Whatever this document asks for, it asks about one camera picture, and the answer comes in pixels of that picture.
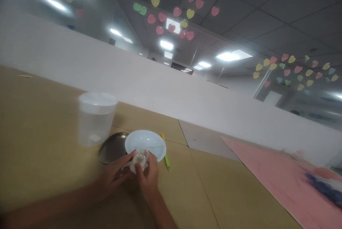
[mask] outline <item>hand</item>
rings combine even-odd
[[[134,175],[130,170],[125,174],[121,174],[122,167],[133,158],[134,153],[135,150],[130,154],[122,156],[111,164],[108,164],[105,167],[104,172],[94,181],[93,185],[99,193],[100,200],[108,197],[127,178]]]
[[[157,157],[149,151],[149,168],[148,174],[145,176],[140,163],[135,164],[136,174],[141,189],[142,196],[146,201],[150,201],[155,197],[158,191],[158,161]]]

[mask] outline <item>white plate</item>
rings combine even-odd
[[[127,153],[131,153],[134,149],[145,148],[152,152],[161,161],[166,154],[166,145],[158,134],[149,130],[137,130],[130,133],[125,141]]]

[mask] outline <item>pink mat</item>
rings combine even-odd
[[[306,181],[304,173],[314,166],[276,151],[221,139],[303,228],[342,228],[342,210]]]

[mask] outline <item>fluorescent light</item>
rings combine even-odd
[[[333,111],[325,111],[326,113],[330,113],[330,114],[333,114],[333,115],[342,115],[342,114],[340,114],[340,113],[335,113],[335,112],[333,112]]]
[[[127,42],[130,42],[130,43],[133,44],[133,42],[132,42],[129,38],[125,38],[125,37],[123,37],[123,38],[124,38],[124,40],[126,40]]]
[[[209,63],[206,63],[206,62],[200,62],[199,65],[201,65],[202,67],[205,67],[205,68],[208,68],[211,66]]]
[[[165,51],[165,52],[164,52],[164,56],[165,56],[166,58],[172,59],[173,54],[171,54],[171,53]]]
[[[116,34],[116,35],[119,35],[119,36],[121,36],[121,34],[120,34],[120,33],[119,33],[117,30],[110,29],[110,31],[111,31],[112,33]]]
[[[46,1],[48,1],[51,5],[53,5],[54,7],[58,9],[65,10],[65,7],[56,1],[53,1],[53,0],[46,0]]]
[[[166,42],[164,40],[161,40],[160,41],[160,45],[165,48],[165,49],[168,49],[168,50],[172,50],[173,49],[173,44],[169,43],[169,42]]]
[[[236,50],[236,51],[232,52],[232,54],[237,55],[238,57],[240,57],[239,60],[242,60],[242,59],[245,59],[245,58],[249,58],[249,57],[253,57],[250,54],[245,53],[245,52],[243,52],[241,50]]]
[[[219,54],[216,57],[221,59],[221,60],[223,60],[223,61],[226,61],[226,62],[230,62],[230,61],[234,61],[234,60],[239,60],[240,59],[239,56],[237,56],[235,54],[232,54],[232,53],[228,53],[228,52]]]
[[[179,34],[179,32],[181,31],[181,24],[179,22],[176,22],[170,18],[167,18],[166,19],[166,29],[168,30],[169,29],[169,24],[173,24],[176,26],[176,29],[175,29],[175,33]]]
[[[198,65],[194,66],[193,68],[194,68],[194,69],[197,69],[197,70],[199,70],[199,71],[200,71],[201,69],[203,69],[201,66],[198,66]]]

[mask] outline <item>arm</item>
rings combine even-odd
[[[132,175],[132,172],[121,175],[121,168],[133,155],[134,152],[107,165],[102,175],[87,186],[4,214],[1,228],[37,227],[63,213],[86,208],[102,201]]]
[[[156,156],[149,153],[149,173],[144,175],[141,165],[135,164],[139,186],[159,229],[178,229],[158,190],[158,162]]]

